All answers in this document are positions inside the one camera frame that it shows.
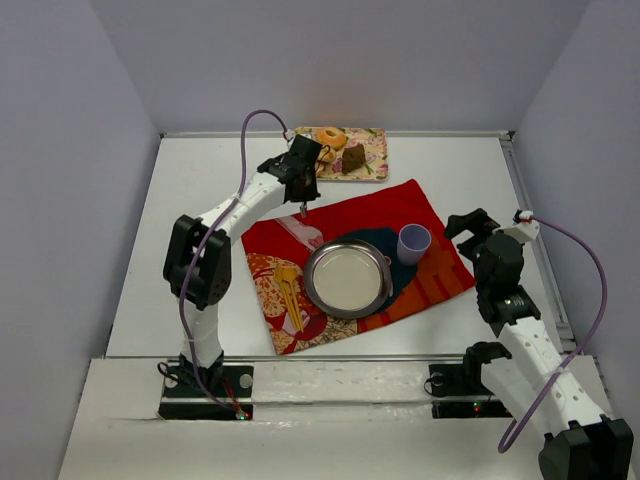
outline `red placemat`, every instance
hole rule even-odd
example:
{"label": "red placemat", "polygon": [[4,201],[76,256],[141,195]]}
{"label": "red placemat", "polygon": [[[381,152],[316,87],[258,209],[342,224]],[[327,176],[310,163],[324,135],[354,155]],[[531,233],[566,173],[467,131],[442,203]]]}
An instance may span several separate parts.
{"label": "red placemat", "polygon": [[[326,207],[312,207],[306,218],[299,215],[293,218],[258,222],[242,236],[256,292],[278,354],[389,325],[474,285],[455,247],[444,238],[444,225],[415,180]],[[408,223],[427,227],[432,244],[414,270],[415,276],[388,308],[358,320],[343,320],[325,314],[311,303],[304,291],[302,270],[314,247],[361,229],[388,227],[397,234]],[[304,331],[297,331],[289,318],[284,296],[274,279],[276,264],[293,267],[299,275],[295,290]]]}

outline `purple cup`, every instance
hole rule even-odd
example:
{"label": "purple cup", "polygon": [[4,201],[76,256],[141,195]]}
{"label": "purple cup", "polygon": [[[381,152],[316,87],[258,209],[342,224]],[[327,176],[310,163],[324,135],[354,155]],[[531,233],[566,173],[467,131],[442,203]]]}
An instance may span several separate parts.
{"label": "purple cup", "polygon": [[415,265],[430,245],[429,230],[417,223],[405,225],[398,235],[398,260],[407,267]]}

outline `white wall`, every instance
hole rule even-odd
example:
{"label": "white wall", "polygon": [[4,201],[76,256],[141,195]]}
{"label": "white wall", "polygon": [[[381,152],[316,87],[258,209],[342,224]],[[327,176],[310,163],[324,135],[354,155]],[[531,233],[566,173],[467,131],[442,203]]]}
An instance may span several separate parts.
{"label": "white wall", "polygon": [[163,132],[515,129],[588,3],[91,1]]}
{"label": "white wall", "polygon": [[0,478],[57,477],[159,143],[86,0],[0,7]]}
{"label": "white wall", "polygon": [[[594,0],[529,108],[515,145],[537,213],[600,255],[609,307],[591,352],[614,407],[640,438],[640,2]],[[544,233],[579,338],[598,309],[595,268],[580,247]],[[640,471],[640,449],[635,468]]]}

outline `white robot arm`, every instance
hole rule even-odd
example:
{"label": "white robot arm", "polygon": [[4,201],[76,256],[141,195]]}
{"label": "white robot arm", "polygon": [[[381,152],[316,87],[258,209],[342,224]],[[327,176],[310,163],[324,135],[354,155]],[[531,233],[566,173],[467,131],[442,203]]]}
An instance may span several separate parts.
{"label": "white robot arm", "polygon": [[[545,480],[625,479],[633,433],[623,419],[607,418],[562,368],[567,362],[519,285],[522,246],[536,238],[540,227],[531,212],[516,212],[514,222],[501,228],[482,209],[449,217],[445,237],[465,230],[473,234],[458,250],[473,262],[478,308],[498,339],[468,348],[459,378],[472,389],[488,389],[516,419],[500,442],[501,452],[515,439],[510,435],[516,423],[522,428],[529,421],[544,439],[538,463]],[[442,386],[447,378],[438,381]]]}
{"label": "white robot arm", "polygon": [[174,224],[163,276],[172,293],[179,297],[190,263],[209,227],[233,205],[202,249],[189,276],[184,302],[192,338],[185,333],[179,357],[181,370],[189,376],[194,375],[194,365],[199,367],[200,377],[209,389],[222,371],[218,302],[231,283],[231,246],[262,216],[285,202],[300,203],[304,214],[306,202],[320,196],[314,165],[321,149],[321,144],[296,136],[288,152],[258,167],[239,198],[234,195],[196,219],[183,215]]}

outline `floral tray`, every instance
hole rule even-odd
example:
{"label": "floral tray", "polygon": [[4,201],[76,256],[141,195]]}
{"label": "floral tray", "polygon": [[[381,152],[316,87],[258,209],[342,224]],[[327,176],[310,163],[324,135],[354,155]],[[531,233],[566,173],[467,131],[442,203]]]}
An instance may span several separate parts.
{"label": "floral tray", "polygon": [[[336,151],[336,159],[317,173],[318,180],[355,180],[381,182],[389,175],[387,163],[387,135],[382,128],[340,128],[347,136],[347,143]],[[296,133],[310,135],[318,141],[316,131],[319,127],[298,127]],[[358,144],[364,146],[367,163],[347,174],[342,173],[342,153],[345,148]]]}

